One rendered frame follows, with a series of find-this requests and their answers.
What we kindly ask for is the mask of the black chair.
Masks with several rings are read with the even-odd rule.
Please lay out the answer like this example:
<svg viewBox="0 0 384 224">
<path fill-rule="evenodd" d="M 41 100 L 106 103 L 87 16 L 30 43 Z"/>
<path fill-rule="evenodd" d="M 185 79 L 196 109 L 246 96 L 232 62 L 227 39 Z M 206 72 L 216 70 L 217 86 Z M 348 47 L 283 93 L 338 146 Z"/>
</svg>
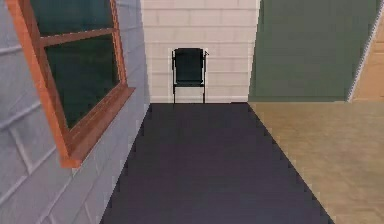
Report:
<svg viewBox="0 0 384 224">
<path fill-rule="evenodd" d="M 176 103 L 177 87 L 202 87 L 206 91 L 206 61 L 209 53 L 202 48 L 177 48 L 172 52 L 172 92 Z"/>
</svg>

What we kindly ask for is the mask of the orange wooden framed window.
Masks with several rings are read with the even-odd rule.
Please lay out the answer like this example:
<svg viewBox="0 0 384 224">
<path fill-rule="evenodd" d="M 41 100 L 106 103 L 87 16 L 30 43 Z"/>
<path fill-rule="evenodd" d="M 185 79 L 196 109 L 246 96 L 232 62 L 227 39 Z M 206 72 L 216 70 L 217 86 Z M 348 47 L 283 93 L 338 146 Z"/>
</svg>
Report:
<svg viewBox="0 0 384 224">
<path fill-rule="evenodd" d="M 63 168 L 78 168 L 113 119 L 134 93 L 128 85 L 116 0 L 109 0 L 113 26 L 98 30 L 42 36 L 30 0 L 5 0 L 34 86 L 53 134 Z M 113 38 L 119 83 L 72 128 L 67 126 L 45 48 L 110 34 Z"/>
</svg>

